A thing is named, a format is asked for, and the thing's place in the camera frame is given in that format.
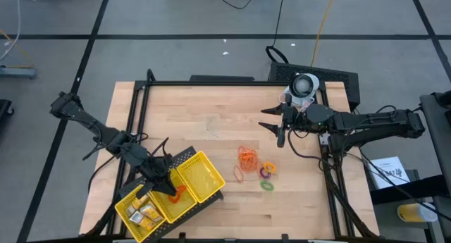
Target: green rubber band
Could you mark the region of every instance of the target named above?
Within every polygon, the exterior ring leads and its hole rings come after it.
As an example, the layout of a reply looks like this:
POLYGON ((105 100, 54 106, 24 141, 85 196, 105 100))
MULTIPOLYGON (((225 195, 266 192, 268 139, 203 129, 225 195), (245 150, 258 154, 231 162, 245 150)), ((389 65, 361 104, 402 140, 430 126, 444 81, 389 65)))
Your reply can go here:
POLYGON ((260 187, 262 189, 265 189, 266 191, 273 191, 274 190, 274 185, 272 185, 270 182, 264 181, 262 180, 260 182, 260 187))

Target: yellow crate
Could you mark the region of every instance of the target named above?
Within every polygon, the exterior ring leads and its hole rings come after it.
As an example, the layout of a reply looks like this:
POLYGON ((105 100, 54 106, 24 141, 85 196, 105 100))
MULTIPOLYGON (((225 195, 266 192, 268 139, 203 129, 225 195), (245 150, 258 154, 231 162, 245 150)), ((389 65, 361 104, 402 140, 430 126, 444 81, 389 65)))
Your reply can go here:
POLYGON ((199 203, 207 200, 226 184, 202 151, 179 165, 177 171, 199 203))
MULTIPOLYGON (((186 183, 182 180, 175 169, 171 169, 171 182, 174 184, 175 188, 181 185, 186 186, 186 183)), ((162 212, 164 218, 168 220, 168 223, 174 223, 174 221, 197 204, 196 199, 193 197, 188 187, 184 192, 182 192, 182 194, 180 194, 180 199, 176 204, 173 204, 169 200, 167 194, 163 194, 161 192, 152 191, 150 192, 150 197, 158 209, 162 212)))
POLYGON ((136 187, 114 206, 122 221, 125 223, 125 226, 127 226, 138 243, 144 241, 151 233, 153 233, 153 231, 155 231, 155 229, 157 229, 164 221, 166 221, 166 219, 161 220, 160 223, 158 223, 152 230, 149 231, 129 220, 130 217, 127 214, 127 208, 131 205, 132 201, 136 199, 136 193, 142 188, 142 186, 143 185, 139 185, 138 187, 136 187))

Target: purple rubber band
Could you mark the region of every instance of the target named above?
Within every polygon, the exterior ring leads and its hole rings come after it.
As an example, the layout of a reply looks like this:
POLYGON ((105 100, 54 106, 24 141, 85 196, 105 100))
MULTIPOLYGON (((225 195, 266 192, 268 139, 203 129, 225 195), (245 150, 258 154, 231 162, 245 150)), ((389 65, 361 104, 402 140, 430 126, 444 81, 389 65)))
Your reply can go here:
POLYGON ((271 177, 271 173, 268 173, 268 175, 263 174, 264 168, 260 168, 260 176, 262 176, 263 179, 268 179, 271 177))

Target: yellow basket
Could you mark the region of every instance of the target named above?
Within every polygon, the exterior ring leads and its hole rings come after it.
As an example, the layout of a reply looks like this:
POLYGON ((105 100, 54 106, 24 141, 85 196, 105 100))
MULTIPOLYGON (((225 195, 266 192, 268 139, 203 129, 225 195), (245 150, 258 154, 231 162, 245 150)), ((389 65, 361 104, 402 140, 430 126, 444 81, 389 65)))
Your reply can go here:
POLYGON ((207 200, 226 183, 202 151, 179 165, 177 171, 199 203, 207 200))
POLYGON ((142 188, 143 185, 139 185, 133 191, 131 191, 126 197, 120 200, 114 208, 118 212, 122 221, 125 223, 125 226, 132 233, 133 237, 136 239, 138 243, 144 241, 155 229, 157 229, 166 219, 163 219, 158 223, 152 230, 146 230, 144 227, 135 224, 134 222, 129 220, 129 216, 127 214, 127 208, 132 204, 132 201, 136 199, 136 193, 142 188))
MULTIPOLYGON (((175 169, 171 169, 171 182, 174 184, 175 188, 181 185, 186 186, 186 183, 183 182, 182 178, 175 169)), ((197 204, 196 199, 192 196, 192 193, 188 187, 180 194, 180 199, 176 204, 173 204, 169 200, 167 194, 163 194, 161 192, 152 191, 150 192, 150 197, 158 209, 162 212, 165 219, 168 220, 168 223, 174 223, 174 221, 197 204)))

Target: gray floor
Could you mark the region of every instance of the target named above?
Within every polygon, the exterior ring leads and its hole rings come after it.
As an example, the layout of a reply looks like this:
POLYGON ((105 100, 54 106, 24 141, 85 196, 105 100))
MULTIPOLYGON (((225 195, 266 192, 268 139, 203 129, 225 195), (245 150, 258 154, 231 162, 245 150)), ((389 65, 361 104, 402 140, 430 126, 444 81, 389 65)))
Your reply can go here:
MULTIPOLYGON (((246 0, 230 0, 241 4, 246 0)), ((448 0, 420 0, 439 35, 451 34, 448 0)), ((280 33, 316 34, 328 0, 285 0, 280 33)), ((91 32, 101 0, 22 0, 23 34, 91 32)), ((253 0, 235 10, 220 0, 110 0, 99 34, 271 34, 280 0, 253 0)), ((0 0, 0 28, 16 32, 15 0, 0 0)), ((426 35, 412 0, 335 0, 324 34, 426 35)), ((267 80, 271 62, 266 39, 97 40, 80 86, 84 107, 106 120, 116 81, 144 79, 151 68, 157 80, 188 80, 191 75, 243 75, 267 80)), ((21 40, 31 55, 35 80, 0 79, 0 98, 16 114, 0 139, 0 242, 15 241, 46 160, 58 121, 48 114, 58 93, 72 85, 86 40, 21 40)), ((451 41, 440 41, 451 54, 451 41)), ((309 65, 314 40, 278 40, 291 63, 309 65)), ((23 64, 14 51, 5 65, 23 64)), ((429 40, 323 40, 315 66, 359 73, 362 113, 385 104, 416 108, 421 94, 450 89, 429 40)), ((29 240, 76 237, 87 198, 94 159, 81 161, 93 146, 90 134, 69 123, 42 198, 29 240)), ((421 177, 440 173, 428 133, 419 139, 390 138, 367 144, 371 158, 399 156, 421 177)), ((388 238, 421 241, 420 230, 380 224, 388 238)))

